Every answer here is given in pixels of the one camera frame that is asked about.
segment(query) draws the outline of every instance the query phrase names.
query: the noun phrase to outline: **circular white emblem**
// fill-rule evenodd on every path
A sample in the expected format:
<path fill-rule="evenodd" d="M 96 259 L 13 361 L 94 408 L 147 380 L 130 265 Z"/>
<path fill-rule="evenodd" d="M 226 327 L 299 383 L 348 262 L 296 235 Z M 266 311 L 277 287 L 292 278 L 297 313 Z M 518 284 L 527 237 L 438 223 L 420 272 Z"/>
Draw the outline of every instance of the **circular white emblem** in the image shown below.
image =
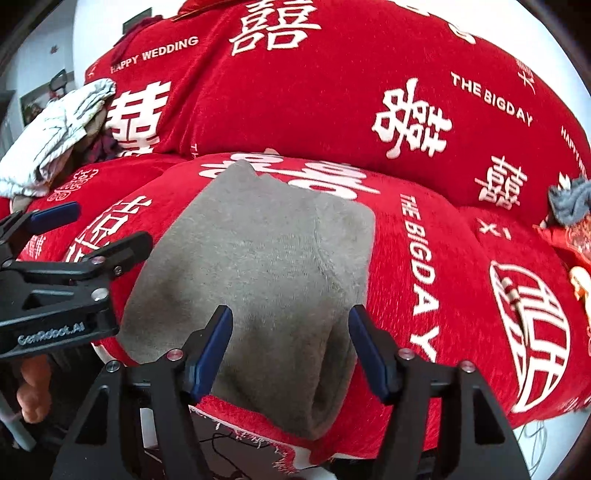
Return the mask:
<path fill-rule="evenodd" d="M 521 413 L 542 403 L 562 379 L 570 354 L 569 321 L 556 295 L 530 270 L 493 262 L 490 275 L 519 382 L 511 411 Z M 513 306 L 501 281 L 505 276 L 518 293 Z"/>

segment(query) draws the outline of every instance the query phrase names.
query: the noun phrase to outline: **frayed edge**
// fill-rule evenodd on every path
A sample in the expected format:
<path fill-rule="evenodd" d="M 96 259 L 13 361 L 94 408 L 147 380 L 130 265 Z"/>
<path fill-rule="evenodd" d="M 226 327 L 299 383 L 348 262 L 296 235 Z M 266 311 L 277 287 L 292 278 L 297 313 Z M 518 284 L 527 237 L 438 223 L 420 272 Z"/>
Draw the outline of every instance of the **frayed edge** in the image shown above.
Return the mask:
<path fill-rule="evenodd" d="M 212 420 L 212 418 L 209 415 L 202 412 L 193 405 L 189 405 L 189 409 L 192 413 L 196 413 L 198 415 L 201 415 L 203 418 Z M 222 425 L 221 422 L 217 422 L 216 430 L 219 430 L 220 425 Z M 273 467 L 276 468 L 279 472 L 291 474 L 297 473 L 299 471 L 293 466 L 293 462 L 296 459 L 296 453 L 293 448 L 287 445 L 269 442 L 267 439 L 258 437 L 257 435 L 254 435 L 253 433 L 247 432 L 245 430 L 239 430 L 235 427 L 230 427 L 228 425 L 224 425 L 224 427 L 230 430 L 238 440 L 247 439 L 252 443 L 257 443 L 257 449 L 261 448 L 261 446 L 263 445 L 273 445 L 273 447 L 275 447 L 275 453 L 281 455 L 281 458 L 273 463 Z"/>

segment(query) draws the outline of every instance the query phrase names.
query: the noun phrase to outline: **white cloth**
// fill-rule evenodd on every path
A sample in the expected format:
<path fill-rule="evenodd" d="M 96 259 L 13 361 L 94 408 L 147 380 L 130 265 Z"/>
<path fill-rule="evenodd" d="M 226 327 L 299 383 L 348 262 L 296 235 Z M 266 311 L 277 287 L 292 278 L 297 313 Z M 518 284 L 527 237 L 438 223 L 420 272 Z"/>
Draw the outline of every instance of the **white cloth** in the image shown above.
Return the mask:
<path fill-rule="evenodd" d="M 47 195 L 64 154 L 85 137 L 86 124 L 114 94 L 115 82 L 100 79 L 47 105 L 0 160 L 0 196 Z"/>

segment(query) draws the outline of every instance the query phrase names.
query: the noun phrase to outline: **gray cloth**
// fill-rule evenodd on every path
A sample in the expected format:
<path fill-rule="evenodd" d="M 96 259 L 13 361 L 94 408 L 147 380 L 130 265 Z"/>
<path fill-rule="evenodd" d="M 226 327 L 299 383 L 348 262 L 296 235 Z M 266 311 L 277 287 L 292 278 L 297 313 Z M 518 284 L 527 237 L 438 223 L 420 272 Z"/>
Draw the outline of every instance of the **gray cloth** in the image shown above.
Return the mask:
<path fill-rule="evenodd" d="M 177 218 L 145 263 L 118 341 L 153 361 L 218 304 L 234 330 L 212 393 L 308 439 L 326 433 L 355 366 L 348 312 L 365 303 L 374 213 L 258 177 L 238 162 Z"/>
<path fill-rule="evenodd" d="M 591 181 L 582 175 L 570 183 L 570 190 L 551 186 L 548 190 L 550 207 L 556 221 L 563 226 L 579 223 L 591 206 Z"/>

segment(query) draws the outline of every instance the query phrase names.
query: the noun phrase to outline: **red bedspread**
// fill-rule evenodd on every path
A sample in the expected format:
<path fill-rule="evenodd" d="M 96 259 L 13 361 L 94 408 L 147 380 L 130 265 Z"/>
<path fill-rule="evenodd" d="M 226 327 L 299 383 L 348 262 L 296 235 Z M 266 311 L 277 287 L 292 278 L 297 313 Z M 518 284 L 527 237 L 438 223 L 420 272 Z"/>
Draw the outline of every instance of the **red bedspread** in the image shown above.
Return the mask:
<path fill-rule="evenodd" d="M 109 165 L 119 164 L 122 171 L 134 165 L 141 176 L 144 170 L 154 168 L 152 165 L 174 163 L 172 156 L 139 158 L 143 163 L 124 158 L 97 165 L 99 172 L 62 201 L 78 200 L 84 208 L 103 213 L 77 232 L 46 234 L 40 246 L 37 242 L 34 258 L 57 260 L 57 252 L 64 251 L 60 260 L 77 261 L 138 230 L 148 231 L 158 241 L 212 178 L 234 161 L 246 159 L 260 174 L 302 188 L 320 188 L 370 207 L 376 216 L 367 300 L 373 320 L 389 330 L 400 345 L 415 349 L 425 359 L 455 365 L 469 358 L 477 363 L 514 426 L 554 417 L 591 400 L 587 321 L 574 299 L 567 272 L 532 229 L 510 216 L 474 208 L 458 211 L 440 195 L 415 183 L 354 167 L 277 155 L 206 155 L 170 167 L 133 192 L 123 183 L 104 183 L 109 177 L 102 169 Z M 315 180 L 318 174 L 324 175 L 322 185 Z M 96 194 L 107 188 L 110 196 L 120 198 L 112 205 Z M 32 207 L 56 204 L 48 200 L 37 200 Z M 119 318 L 138 273 L 136 269 L 113 285 Z M 505 277 L 521 296 L 527 314 L 526 334 L 500 284 Z M 116 338 L 102 343 L 111 355 L 132 362 Z M 280 431 L 260 414 L 213 397 L 199 408 L 256 437 L 302 447 L 299 452 L 304 455 L 309 450 L 311 463 L 335 453 L 375 456 L 389 416 L 389 409 L 369 392 L 359 367 L 335 424 L 313 442 Z M 436 403 L 431 415 L 427 448 L 436 444 Z M 285 465 L 290 468 L 295 450 L 284 450 Z"/>
<path fill-rule="evenodd" d="M 586 171 L 581 126 L 526 65 L 397 3 L 265 0 L 163 20 L 86 78 L 117 82 L 109 125 L 130 151 L 273 148 L 539 223 L 558 174 Z"/>
<path fill-rule="evenodd" d="M 443 364 L 476 362 L 514 426 L 588 404 L 587 320 L 560 259 L 530 228 L 559 173 L 586 174 L 585 134 L 526 65 L 398 3 L 243 2 L 151 25 L 114 66 L 103 56 L 86 80 L 117 82 L 108 126 L 126 154 L 144 155 L 85 167 L 36 200 L 31 208 L 78 200 L 83 219 L 34 238 L 23 258 L 77 261 L 137 230 L 158 241 L 245 158 L 374 211 L 367 308 L 400 345 Z M 223 153 L 267 148 L 281 156 Z M 113 285 L 119 318 L 138 273 Z M 523 329 L 503 279 L 519 294 Z M 132 361 L 116 339 L 102 343 Z M 359 367 L 337 421 L 313 442 L 213 397 L 199 407 L 300 447 L 281 447 L 286 468 L 375 456 L 389 416 Z M 426 447 L 436 404 L 431 413 Z"/>

